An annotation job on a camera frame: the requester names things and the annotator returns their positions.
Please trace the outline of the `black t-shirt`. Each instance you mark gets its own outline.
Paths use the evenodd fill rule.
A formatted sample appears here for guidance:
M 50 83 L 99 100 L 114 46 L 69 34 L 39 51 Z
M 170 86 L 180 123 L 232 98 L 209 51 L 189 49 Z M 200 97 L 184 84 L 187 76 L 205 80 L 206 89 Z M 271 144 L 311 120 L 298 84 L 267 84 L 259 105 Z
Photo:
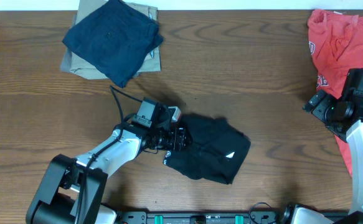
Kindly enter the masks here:
M 226 118 L 185 114 L 180 125 L 190 142 L 180 151 L 169 151 L 164 165 L 193 180 L 231 184 L 249 152 L 249 138 Z

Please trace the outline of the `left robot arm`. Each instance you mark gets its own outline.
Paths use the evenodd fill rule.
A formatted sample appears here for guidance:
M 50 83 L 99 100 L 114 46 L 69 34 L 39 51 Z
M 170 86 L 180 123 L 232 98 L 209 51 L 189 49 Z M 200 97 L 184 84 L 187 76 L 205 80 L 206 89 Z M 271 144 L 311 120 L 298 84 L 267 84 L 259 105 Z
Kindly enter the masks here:
M 185 147 L 185 129 L 173 126 L 180 117 L 176 106 L 143 103 L 91 151 L 74 158 L 55 156 L 29 206 L 26 222 L 114 223 L 116 211 L 101 202 L 108 178 L 146 149 L 179 151 Z

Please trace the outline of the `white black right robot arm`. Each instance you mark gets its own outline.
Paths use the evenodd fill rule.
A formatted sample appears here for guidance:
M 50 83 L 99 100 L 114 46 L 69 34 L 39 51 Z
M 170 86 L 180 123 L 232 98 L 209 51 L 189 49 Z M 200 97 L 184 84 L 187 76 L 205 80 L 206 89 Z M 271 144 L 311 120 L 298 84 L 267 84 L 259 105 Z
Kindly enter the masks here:
M 286 207 L 282 223 L 363 223 L 363 93 L 335 99 L 317 92 L 303 109 L 320 119 L 328 130 L 348 143 L 352 159 L 352 202 L 348 212 L 319 212 L 306 205 Z

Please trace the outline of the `red t-shirt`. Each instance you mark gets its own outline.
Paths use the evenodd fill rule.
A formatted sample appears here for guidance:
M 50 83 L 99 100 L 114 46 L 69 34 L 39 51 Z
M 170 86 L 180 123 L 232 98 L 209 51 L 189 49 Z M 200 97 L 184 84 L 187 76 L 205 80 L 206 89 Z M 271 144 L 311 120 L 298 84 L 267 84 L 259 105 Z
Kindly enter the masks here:
M 308 42 L 318 71 L 318 92 L 306 111 L 327 123 L 343 95 L 349 70 L 363 68 L 363 16 L 316 9 L 308 19 Z

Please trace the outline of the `folded navy blue shorts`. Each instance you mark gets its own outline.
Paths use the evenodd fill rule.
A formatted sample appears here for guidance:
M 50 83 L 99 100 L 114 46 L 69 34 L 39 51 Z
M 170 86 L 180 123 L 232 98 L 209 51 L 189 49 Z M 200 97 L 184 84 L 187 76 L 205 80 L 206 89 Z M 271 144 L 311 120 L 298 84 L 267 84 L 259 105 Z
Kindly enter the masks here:
M 158 22 L 124 1 L 108 0 L 71 27 L 62 42 L 123 88 L 163 37 Z

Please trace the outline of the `folded khaki pants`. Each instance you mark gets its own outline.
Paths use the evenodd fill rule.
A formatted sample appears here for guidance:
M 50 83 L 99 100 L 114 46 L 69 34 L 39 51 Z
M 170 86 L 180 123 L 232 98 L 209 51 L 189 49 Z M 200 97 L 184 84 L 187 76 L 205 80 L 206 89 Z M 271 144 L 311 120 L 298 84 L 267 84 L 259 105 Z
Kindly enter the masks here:
M 78 24 L 82 19 L 91 14 L 94 10 L 98 9 L 102 5 L 107 3 L 105 0 L 80 0 L 78 12 L 73 16 L 72 26 Z M 158 21 L 158 9 L 153 6 L 147 6 L 143 4 L 136 4 L 133 2 L 125 2 L 125 4 L 145 16 L 148 16 L 151 20 Z M 60 66 L 62 72 L 72 73 L 88 80 L 107 79 L 107 76 L 100 72 L 95 66 L 80 58 L 75 53 L 72 53 L 69 48 L 66 49 L 62 63 Z M 161 71 L 161 59 L 160 49 L 156 47 L 146 55 L 141 68 L 133 76 L 134 78 L 139 76 L 143 72 L 160 72 Z

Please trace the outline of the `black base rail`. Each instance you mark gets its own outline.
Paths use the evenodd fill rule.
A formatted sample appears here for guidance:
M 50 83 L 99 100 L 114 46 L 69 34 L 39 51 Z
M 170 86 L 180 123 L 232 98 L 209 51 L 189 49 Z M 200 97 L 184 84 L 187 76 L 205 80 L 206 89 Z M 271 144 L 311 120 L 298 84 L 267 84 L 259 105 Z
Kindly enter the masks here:
M 249 224 L 279 223 L 281 215 L 274 211 L 254 210 L 246 213 L 152 213 L 117 212 L 114 224 Z

